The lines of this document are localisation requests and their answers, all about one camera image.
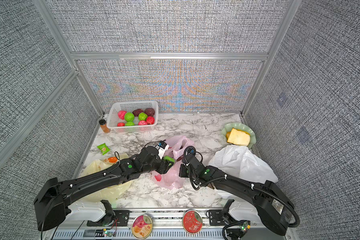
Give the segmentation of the green wrinkled fruit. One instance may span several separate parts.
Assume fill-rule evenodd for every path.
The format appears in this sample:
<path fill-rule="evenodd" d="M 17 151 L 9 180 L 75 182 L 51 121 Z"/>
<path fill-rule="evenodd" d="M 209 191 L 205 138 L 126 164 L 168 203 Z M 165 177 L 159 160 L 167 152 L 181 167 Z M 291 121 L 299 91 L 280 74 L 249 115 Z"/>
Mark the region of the green wrinkled fruit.
<path fill-rule="evenodd" d="M 135 115 L 131 112 L 127 112 L 125 115 L 124 115 L 124 120 L 126 122 L 133 122 L 135 119 Z"/>
<path fill-rule="evenodd" d="M 148 115 L 144 112 L 141 112 L 139 115 L 138 115 L 138 119 L 139 121 L 146 121 L 148 118 Z"/>
<path fill-rule="evenodd" d="M 135 126 L 135 123 L 130 121 L 130 122 L 126 122 L 125 126 L 129 127 L 129 126 Z"/>
<path fill-rule="evenodd" d="M 163 160 L 164 161 L 167 161 L 167 162 L 172 162 L 172 163 L 175 163 L 176 160 L 174 160 L 173 158 L 169 157 L 169 156 L 164 156 L 163 157 Z"/>

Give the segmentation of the pink plastic bag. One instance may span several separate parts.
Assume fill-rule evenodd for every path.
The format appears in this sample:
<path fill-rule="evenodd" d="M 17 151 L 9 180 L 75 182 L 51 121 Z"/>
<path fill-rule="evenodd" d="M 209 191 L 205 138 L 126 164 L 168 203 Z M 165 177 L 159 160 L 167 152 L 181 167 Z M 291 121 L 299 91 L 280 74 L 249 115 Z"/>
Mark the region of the pink plastic bag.
<path fill-rule="evenodd" d="M 184 151 L 186 147 L 193 146 L 195 142 L 183 135 L 171 137 L 165 140 L 165 142 L 169 148 L 164 153 L 164 157 L 172 158 L 175 160 L 175 163 L 166 174 L 159 174 L 155 171 L 151 172 L 152 180 L 162 188 L 169 190 L 180 189 L 185 182 L 185 178 L 179 177 Z"/>

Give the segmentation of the white plastic bag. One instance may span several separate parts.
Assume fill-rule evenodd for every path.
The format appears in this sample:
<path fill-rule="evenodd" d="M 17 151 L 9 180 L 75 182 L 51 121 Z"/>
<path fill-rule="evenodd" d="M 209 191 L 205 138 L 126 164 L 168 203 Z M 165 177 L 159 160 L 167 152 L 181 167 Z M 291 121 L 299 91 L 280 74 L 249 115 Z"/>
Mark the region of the white plastic bag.
<path fill-rule="evenodd" d="M 267 180 L 273 183 L 279 181 L 272 168 L 246 146 L 228 145 L 216 152 L 208 165 L 254 183 L 264 184 Z"/>

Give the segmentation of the pink wrinkled fruit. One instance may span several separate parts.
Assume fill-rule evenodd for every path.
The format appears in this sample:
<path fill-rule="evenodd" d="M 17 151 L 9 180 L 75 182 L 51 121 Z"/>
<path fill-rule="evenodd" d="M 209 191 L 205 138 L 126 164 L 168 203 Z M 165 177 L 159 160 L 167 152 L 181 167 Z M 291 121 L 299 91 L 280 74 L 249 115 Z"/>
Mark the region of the pink wrinkled fruit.
<path fill-rule="evenodd" d="M 138 125 L 144 126 L 144 125 L 148 125 L 148 123 L 147 123 L 147 121 L 139 121 Z"/>
<path fill-rule="evenodd" d="M 119 118 L 120 120 L 124 120 L 126 113 L 127 113 L 127 111 L 119 111 L 119 112 L 118 112 L 118 118 Z"/>

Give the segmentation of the dark purple fruit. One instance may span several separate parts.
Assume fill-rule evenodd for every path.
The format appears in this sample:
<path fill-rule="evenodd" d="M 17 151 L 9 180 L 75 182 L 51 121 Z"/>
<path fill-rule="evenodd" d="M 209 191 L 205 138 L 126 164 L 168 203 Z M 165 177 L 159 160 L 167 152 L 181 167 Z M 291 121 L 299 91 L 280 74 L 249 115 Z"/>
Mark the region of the dark purple fruit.
<path fill-rule="evenodd" d="M 153 117 L 156 113 L 154 108 L 147 108 L 145 109 L 144 113 L 148 115 L 149 117 Z"/>
<path fill-rule="evenodd" d="M 144 111 L 142 109 L 137 109 L 134 110 L 132 113 L 134 114 L 135 117 L 138 117 L 140 113 L 143 113 Z"/>

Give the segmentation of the yellow plastic bag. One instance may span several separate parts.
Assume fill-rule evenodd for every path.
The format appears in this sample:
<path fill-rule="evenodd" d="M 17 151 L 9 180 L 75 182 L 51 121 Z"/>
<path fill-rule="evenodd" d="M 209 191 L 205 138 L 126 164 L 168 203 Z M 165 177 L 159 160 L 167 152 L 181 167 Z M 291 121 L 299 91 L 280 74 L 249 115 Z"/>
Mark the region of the yellow plastic bag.
<path fill-rule="evenodd" d="M 116 163 L 109 162 L 108 160 L 97 159 L 90 164 L 84 164 L 84 168 L 81 170 L 79 177 L 84 177 L 102 170 L 105 170 Z M 87 203 L 98 203 L 101 200 L 107 200 L 111 204 L 114 204 L 121 195 L 126 192 L 132 184 L 132 181 L 121 185 L 114 185 L 111 187 L 104 188 L 96 191 L 88 196 L 80 199 L 81 202 Z"/>

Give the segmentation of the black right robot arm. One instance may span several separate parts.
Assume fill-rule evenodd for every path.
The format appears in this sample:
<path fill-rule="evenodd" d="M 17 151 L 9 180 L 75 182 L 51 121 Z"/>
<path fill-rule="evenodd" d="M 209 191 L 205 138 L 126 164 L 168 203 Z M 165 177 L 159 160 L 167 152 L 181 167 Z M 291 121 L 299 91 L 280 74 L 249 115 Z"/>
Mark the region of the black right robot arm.
<path fill-rule="evenodd" d="M 300 225 L 295 207 L 281 189 L 273 182 L 255 183 L 229 175 L 213 166 L 204 166 L 197 159 L 198 152 L 187 148 L 179 176 L 189 178 L 197 191 L 203 187 L 221 190 L 253 205 L 263 225 L 273 233 L 284 236 L 288 228 Z"/>

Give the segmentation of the red round tin lid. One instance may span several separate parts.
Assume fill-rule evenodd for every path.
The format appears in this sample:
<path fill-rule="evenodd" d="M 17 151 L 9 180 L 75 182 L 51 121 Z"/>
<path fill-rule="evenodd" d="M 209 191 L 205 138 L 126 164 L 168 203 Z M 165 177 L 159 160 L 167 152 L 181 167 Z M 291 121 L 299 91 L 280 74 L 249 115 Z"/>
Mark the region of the red round tin lid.
<path fill-rule="evenodd" d="M 202 230 L 203 218 L 195 210 L 188 210 L 182 218 L 184 230 L 189 234 L 197 234 Z"/>

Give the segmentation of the green snack packet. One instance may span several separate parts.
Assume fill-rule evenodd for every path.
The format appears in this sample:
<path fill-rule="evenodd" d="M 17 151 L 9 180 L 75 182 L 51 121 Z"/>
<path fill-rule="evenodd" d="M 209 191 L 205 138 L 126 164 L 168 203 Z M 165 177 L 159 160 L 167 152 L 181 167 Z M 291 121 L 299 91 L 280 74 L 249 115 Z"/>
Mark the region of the green snack packet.
<path fill-rule="evenodd" d="M 97 148 L 101 151 L 101 154 L 102 154 L 102 155 L 105 155 L 105 154 L 107 154 L 107 153 L 110 151 L 110 149 L 109 149 L 109 147 L 107 146 L 106 143 L 103 143 L 103 144 L 101 144 L 101 145 L 98 145 Z"/>

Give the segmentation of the yellow bread slice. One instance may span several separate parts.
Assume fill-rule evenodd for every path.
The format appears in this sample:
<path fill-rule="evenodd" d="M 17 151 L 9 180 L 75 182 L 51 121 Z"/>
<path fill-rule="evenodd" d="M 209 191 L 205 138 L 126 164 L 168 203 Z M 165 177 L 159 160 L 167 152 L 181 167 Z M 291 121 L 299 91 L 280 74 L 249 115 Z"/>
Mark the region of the yellow bread slice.
<path fill-rule="evenodd" d="M 230 132 L 226 133 L 227 142 L 238 146 L 248 146 L 251 141 L 251 136 L 242 130 L 232 128 Z"/>

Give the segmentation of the green glass bowl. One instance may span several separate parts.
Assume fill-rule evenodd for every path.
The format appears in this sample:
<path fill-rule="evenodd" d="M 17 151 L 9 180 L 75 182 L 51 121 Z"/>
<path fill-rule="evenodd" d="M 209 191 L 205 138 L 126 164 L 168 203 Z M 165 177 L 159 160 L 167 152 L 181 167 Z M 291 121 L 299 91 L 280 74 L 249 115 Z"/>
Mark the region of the green glass bowl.
<path fill-rule="evenodd" d="M 252 146 L 257 141 L 255 132 L 251 128 L 249 128 L 247 125 L 244 125 L 242 123 L 229 123 L 229 124 L 226 124 L 222 129 L 222 135 L 225 137 L 226 142 L 227 142 L 226 133 L 230 132 L 232 130 L 232 128 L 247 132 L 251 136 L 250 144 L 247 146 L 249 149 L 251 149 Z"/>

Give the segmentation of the white plastic basket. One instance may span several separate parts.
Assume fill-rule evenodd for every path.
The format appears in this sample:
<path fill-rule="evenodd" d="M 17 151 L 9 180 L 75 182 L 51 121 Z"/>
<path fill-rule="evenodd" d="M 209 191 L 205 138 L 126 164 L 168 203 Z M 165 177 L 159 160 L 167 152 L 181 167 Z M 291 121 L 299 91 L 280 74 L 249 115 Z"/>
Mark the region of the white plastic basket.
<path fill-rule="evenodd" d="M 119 111 L 132 112 L 137 109 L 145 110 L 147 108 L 153 108 L 155 110 L 154 119 L 155 122 L 152 125 L 139 126 L 139 119 L 135 117 L 134 126 L 119 126 L 118 123 L 126 123 L 125 120 L 121 120 L 118 116 Z M 159 120 L 159 105 L 156 101 L 137 101 L 137 102 L 119 102 L 114 103 L 111 107 L 107 118 L 107 127 L 118 133 L 132 133 L 132 132 L 144 132 L 150 131 L 155 128 Z"/>

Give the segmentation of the pink round tin lid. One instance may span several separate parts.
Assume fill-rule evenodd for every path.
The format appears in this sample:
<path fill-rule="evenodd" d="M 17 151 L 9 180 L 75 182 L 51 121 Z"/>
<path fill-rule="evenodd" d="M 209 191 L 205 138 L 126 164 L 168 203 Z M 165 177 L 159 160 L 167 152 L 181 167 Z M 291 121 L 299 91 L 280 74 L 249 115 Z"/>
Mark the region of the pink round tin lid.
<path fill-rule="evenodd" d="M 131 229 L 132 234 L 136 239 L 146 239 L 153 231 L 153 220 L 149 215 L 140 215 L 134 220 Z"/>

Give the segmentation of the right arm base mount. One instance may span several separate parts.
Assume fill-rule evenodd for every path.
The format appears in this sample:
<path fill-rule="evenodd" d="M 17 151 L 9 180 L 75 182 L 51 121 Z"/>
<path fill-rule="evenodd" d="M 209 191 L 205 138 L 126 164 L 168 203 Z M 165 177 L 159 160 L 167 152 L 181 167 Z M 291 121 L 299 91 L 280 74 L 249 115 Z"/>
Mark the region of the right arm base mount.
<path fill-rule="evenodd" d="M 235 220 L 229 213 L 234 200 L 228 200 L 221 210 L 207 210 L 206 216 L 211 226 L 223 226 L 222 236 L 225 240 L 241 240 L 251 228 L 249 220 Z"/>

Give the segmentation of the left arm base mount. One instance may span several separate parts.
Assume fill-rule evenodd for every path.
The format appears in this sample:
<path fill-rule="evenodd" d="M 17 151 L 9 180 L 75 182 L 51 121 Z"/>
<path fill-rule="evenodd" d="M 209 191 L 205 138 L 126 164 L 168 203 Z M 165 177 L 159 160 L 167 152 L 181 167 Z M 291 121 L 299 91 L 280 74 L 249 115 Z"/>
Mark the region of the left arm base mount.
<path fill-rule="evenodd" d="M 129 210 L 113 210 L 107 200 L 101 200 L 105 207 L 105 215 L 97 222 L 87 221 L 87 227 L 126 227 L 130 218 Z"/>

